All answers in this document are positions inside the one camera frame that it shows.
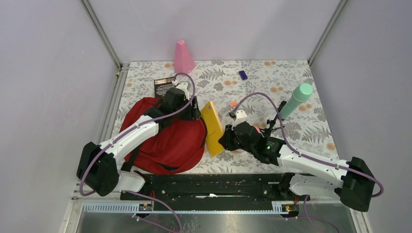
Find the yellow notebook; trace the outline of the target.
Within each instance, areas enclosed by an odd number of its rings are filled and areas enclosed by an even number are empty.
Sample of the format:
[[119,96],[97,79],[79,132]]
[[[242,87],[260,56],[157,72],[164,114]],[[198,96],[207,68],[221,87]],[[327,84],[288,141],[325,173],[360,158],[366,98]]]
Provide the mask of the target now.
[[224,151],[223,146],[219,143],[219,139],[223,136],[223,126],[212,101],[204,106],[201,114],[207,128],[207,150],[211,157],[215,157]]

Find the red student backpack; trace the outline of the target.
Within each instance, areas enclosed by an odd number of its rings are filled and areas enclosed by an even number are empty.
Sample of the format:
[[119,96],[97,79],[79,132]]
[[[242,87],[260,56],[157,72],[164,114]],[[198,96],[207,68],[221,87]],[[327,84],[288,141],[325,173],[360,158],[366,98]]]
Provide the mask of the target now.
[[156,175],[190,170],[204,154],[206,135],[202,118],[174,119],[170,126],[134,148],[125,157],[122,170],[130,171],[135,166]]

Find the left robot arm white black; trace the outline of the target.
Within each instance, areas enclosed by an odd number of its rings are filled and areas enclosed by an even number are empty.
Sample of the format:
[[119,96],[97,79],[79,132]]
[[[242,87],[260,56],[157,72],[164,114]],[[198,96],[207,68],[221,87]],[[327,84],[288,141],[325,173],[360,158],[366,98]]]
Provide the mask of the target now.
[[139,150],[146,141],[178,121],[200,122],[194,93],[182,84],[168,90],[162,98],[143,98],[124,120],[129,125],[116,136],[99,144],[87,143],[77,168],[79,192],[87,197],[104,197],[115,189],[131,191],[138,199],[149,197],[151,187],[131,170]]

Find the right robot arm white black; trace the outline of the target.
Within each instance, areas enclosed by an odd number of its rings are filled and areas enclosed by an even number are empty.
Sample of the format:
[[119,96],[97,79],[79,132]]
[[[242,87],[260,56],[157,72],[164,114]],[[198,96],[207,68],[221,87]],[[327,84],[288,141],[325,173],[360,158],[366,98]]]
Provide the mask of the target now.
[[284,140],[270,137],[266,130],[247,122],[235,127],[226,125],[218,142],[225,150],[248,152],[261,163],[300,170],[302,174],[285,173],[277,185],[275,194],[285,200],[315,196],[338,199],[360,212],[369,210],[374,176],[360,158],[326,161],[315,154],[304,157],[291,150]]

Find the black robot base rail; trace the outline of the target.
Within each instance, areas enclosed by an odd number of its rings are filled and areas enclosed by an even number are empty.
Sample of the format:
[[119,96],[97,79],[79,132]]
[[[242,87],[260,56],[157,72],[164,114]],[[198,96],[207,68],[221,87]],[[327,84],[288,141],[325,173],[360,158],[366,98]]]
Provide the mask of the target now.
[[278,201],[295,204],[304,195],[292,193],[286,182],[292,173],[144,175],[140,193],[171,203],[240,206],[243,202]]

